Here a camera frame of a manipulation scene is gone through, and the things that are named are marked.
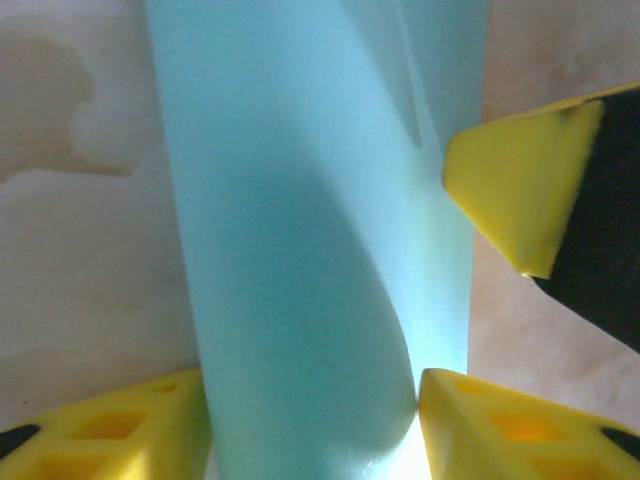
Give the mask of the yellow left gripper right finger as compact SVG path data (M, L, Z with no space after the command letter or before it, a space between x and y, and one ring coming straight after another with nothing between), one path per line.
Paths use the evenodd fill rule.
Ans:
M422 373L432 480L640 480L640 433L445 369Z

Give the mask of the light blue paper sheet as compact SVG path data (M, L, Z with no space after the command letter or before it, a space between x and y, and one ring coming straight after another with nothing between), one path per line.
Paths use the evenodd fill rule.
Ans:
M221 480L430 480L465 371L489 0L145 0Z

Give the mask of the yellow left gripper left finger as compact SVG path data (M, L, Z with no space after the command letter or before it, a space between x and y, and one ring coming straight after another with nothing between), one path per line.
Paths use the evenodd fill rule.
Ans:
M205 480L211 444L202 375L189 369L0 431L0 480Z

